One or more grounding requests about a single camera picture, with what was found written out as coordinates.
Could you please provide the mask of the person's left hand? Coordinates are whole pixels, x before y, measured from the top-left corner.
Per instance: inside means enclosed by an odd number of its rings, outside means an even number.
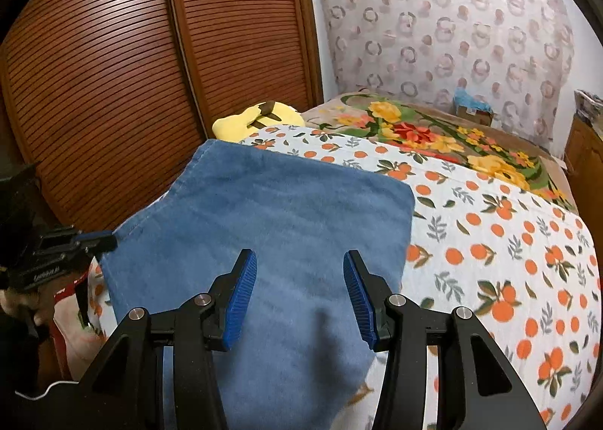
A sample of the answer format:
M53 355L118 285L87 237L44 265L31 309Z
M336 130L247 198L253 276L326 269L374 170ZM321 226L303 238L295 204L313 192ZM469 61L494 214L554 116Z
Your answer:
M54 314L53 300L42 293L21 293L13 289L1 290L1 311L6 315L16 318L22 309L33 313L36 326L49 323Z

